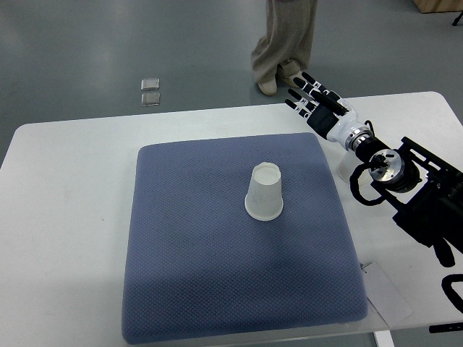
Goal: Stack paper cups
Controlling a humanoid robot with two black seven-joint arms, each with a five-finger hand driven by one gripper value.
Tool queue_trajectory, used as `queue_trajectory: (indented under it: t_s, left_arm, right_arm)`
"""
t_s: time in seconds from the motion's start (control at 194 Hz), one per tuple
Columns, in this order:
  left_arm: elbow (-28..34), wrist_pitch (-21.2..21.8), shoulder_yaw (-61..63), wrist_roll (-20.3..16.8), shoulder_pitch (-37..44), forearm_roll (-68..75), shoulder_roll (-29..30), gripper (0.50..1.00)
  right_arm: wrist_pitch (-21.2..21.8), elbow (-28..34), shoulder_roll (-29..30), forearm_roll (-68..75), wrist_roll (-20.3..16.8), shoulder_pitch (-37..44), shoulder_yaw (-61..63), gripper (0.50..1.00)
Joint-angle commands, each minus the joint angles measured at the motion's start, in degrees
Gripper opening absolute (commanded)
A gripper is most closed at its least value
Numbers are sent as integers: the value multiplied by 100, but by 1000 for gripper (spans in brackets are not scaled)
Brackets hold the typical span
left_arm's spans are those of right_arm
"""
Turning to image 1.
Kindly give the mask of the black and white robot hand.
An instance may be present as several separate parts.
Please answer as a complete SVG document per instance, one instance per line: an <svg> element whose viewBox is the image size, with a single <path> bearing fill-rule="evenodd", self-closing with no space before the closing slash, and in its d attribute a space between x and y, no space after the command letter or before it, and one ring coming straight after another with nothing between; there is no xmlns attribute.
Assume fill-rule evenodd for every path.
<svg viewBox="0 0 463 347"><path fill-rule="evenodd" d="M306 72L294 77L293 83L300 91L288 89L291 98L285 104L320 137L346 147L355 129L361 127L353 107Z"/></svg>

